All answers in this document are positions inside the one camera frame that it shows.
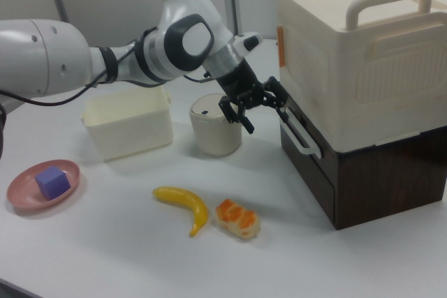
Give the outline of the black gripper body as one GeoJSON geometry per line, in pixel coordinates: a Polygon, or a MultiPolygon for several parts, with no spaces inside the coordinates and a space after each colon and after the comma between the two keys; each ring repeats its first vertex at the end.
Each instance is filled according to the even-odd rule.
{"type": "Polygon", "coordinates": [[[265,91],[246,60],[232,71],[217,79],[219,86],[234,105],[258,107],[263,103],[265,91]]]}

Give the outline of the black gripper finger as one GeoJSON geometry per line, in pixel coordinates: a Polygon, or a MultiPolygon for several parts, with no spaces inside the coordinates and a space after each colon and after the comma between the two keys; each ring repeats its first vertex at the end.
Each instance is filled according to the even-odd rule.
{"type": "Polygon", "coordinates": [[[248,134],[252,134],[254,132],[254,126],[245,116],[245,106],[242,101],[237,101],[236,103],[232,103],[230,98],[227,96],[223,96],[219,101],[219,107],[223,112],[226,120],[232,123],[242,124],[242,126],[246,129],[248,134]]]}
{"type": "Polygon", "coordinates": [[[274,109],[282,121],[288,121],[288,115],[285,112],[288,98],[287,91],[275,77],[269,77],[263,83],[263,106],[274,109]]]}

